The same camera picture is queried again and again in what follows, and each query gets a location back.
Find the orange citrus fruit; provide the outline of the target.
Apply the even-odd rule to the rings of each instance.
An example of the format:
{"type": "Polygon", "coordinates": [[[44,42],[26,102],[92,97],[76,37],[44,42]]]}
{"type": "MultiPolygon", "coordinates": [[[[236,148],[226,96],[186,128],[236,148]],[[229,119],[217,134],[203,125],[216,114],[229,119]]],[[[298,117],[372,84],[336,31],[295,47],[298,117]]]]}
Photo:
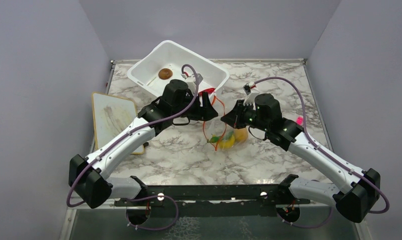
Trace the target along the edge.
{"type": "Polygon", "coordinates": [[[237,143],[244,143],[248,139],[248,130],[247,128],[235,128],[233,135],[237,143]]]}

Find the clear zip top bag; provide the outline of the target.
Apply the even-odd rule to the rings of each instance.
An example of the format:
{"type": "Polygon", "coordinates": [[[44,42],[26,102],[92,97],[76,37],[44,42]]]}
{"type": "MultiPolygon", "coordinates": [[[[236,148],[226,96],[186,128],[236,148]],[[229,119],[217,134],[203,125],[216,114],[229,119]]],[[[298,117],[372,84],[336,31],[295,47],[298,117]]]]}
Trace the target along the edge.
{"type": "MultiPolygon", "coordinates": [[[[232,110],[234,105],[235,105],[234,100],[228,99],[225,97],[219,97],[219,95],[217,93],[214,93],[212,106],[218,112],[218,117],[215,117],[214,119],[209,120],[209,121],[204,121],[202,123],[202,132],[206,139],[206,142],[208,141],[208,139],[211,138],[212,135],[224,136],[226,134],[226,132],[234,131],[234,128],[230,127],[229,125],[227,125],[221,121],[221,117],[223,117],[224,115],[229,113],[232,110]]],[[[218,149],[217,148],[218,143],[208,143],[208,142],[207,143],[210,144],[211,146],[213,146],[215,151],[226,151],[226,150],[229,150],[232,148],[240,147],[245,142],[242,142],[242,143],[235,142],[233,147],[228,148],[228,149],[218,149]]]]}

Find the green chili pepper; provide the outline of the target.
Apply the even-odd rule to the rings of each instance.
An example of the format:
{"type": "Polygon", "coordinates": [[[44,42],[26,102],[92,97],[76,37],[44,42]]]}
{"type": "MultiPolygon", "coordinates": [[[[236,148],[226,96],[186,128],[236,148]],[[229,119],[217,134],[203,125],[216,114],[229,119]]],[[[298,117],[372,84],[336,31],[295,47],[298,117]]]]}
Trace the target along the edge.
{"type": "Polygon", "coordinates": [[[212,135],[211,136],[211,138],[209,138],[208,140],[207,140],[207,142],[208,143],[211,143],[211,144],[215,144],[215,143],[218,143],[218,142],[221,142],[221,141],[228,141],[228,140],[230,140],[232,137],[233,137],[233,135],[234,135],[234,132],[233,131],[229,131],[229,132],[226,132],[225,133],[225,135],[224,136],[221,136],[221,135],[212,135]]]}

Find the yellow banana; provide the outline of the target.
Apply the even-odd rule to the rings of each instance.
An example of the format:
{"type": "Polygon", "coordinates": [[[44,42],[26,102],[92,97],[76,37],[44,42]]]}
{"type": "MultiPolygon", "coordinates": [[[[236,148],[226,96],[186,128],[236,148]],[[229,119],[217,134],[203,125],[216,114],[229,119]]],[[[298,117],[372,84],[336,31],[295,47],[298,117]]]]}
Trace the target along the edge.
{"type": "Polygon", "coordinates": [[[227,135],[225,138],[221,139],[218,144],[217,144],[217,149],[218,150],[225,150],[232,148],[233,145],[236,142],[235,135],[232,133],[230,135],[227,135]]]}

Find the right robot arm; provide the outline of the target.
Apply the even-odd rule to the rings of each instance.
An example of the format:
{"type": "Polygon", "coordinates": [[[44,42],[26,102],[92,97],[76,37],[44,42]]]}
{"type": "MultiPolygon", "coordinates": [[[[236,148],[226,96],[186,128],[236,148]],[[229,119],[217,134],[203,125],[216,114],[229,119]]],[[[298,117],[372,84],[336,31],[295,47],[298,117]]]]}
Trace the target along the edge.
{"type": "Polygon", "coordinates": [[[335,207],[347,220],[360,223],[380,197],[381,175],[375,169],[357,167],[320,145],[301,125],[282,116],[279,101],[269,93],[259,94],[249,105],[237,100],[220,120],[234,129],[264,131],[265,140],[300,157],[331,180],[327,184],[287,177],[277,190],[278,199],[285,204],[296,198],[312,200],[335,207]]]}

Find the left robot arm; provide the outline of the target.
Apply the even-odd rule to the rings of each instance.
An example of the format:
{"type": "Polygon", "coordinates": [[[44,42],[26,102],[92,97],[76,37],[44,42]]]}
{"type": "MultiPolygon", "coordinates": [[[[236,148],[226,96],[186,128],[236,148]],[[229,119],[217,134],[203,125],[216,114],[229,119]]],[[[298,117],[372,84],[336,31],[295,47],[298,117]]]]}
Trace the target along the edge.
{"type": "Polygon", "coordinates": [[[68,207],[87,204],[91,209],[102,205],[108,199],[119,197],[119,187],[108,182],[116,167],[137,148],[173,125],[176,118],[189,121],[210,121],[218,117],[206,92],[191,90],[179,79],[171,80],[161,96],[144,106],[131,124],[103,147],[82,157],[77,154],[69,162],[69,193],[77,193],[82,201],[71,203],[71,195],[66,199],[68,207]]]}

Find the red chili pepper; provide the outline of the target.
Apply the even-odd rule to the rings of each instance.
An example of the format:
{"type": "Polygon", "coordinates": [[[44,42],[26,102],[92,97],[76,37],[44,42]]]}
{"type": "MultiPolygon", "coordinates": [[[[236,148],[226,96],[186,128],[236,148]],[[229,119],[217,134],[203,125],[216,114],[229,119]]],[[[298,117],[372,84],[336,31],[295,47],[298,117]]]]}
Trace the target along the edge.
{"type": "Polygon", "coordinates": [[[214,87],[211,87],[211,88],[206,88],[206,89],[202,90],[201,92],[202,93],[207,93],[207,94],[212,94],[212,93],[215,92],[215,90],[216,89],[214,87]]]}

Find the brown kiwi fruit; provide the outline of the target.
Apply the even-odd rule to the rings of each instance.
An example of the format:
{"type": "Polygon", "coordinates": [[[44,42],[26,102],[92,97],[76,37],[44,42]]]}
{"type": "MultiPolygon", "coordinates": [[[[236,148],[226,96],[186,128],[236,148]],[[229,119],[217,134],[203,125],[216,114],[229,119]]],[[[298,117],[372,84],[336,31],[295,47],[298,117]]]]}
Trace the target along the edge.
{"type": "Polygon", "coordinates": [[[162,68],[157,75],[161,80],[168,80],[173,76],[173,71],[169,68],[162,68]]]}

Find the white plastic bin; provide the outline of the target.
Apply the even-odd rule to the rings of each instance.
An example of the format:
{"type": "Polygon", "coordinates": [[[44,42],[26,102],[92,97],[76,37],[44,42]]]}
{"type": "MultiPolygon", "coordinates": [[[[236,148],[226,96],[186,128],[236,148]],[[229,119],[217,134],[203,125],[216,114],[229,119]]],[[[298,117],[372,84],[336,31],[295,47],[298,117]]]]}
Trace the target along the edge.
{"type": "Polygon", "coordinates": [[[146,57],[134,64],[126,75],[147,93],[159,97],[171,80],[184,79],[181,76],[181,69],[185,64],[191,65],[202,75],[199,91],[215,88],[215,92],[220,94],[230,77],[229,72],[223,67],[171,40],[164,40],[158,44],[146,57]],[[163,68],[171,69],[173,76],[166,80],[160,79],[158,72],[163,68]]]}

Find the white cutting board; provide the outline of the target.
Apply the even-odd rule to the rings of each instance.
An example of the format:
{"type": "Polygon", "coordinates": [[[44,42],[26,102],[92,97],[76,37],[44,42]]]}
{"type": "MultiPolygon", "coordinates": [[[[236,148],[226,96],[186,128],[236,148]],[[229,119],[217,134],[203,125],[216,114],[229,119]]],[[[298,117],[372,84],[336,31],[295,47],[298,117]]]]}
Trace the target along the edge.
{"type": "Polygon", "coordinates": [[[134,101],[124,97],[93,92],[91,98],[94,149],[98,150],[131,124],[137,108],[134,101]]]}

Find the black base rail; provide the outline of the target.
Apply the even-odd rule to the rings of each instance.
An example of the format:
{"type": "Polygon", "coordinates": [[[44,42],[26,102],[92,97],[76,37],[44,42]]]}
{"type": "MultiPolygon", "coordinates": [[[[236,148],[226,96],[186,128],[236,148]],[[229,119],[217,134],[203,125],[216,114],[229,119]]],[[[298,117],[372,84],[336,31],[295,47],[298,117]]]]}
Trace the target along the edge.
{"type": "Polygon", "coordinates": [[[121,198],[114,206],[126,208],[131,215],[154,218],[275,217],[277,206],[310,203],[289,196],[278,184],[149,185],[141,196],[152,199],[134,202],[121,198]]]}

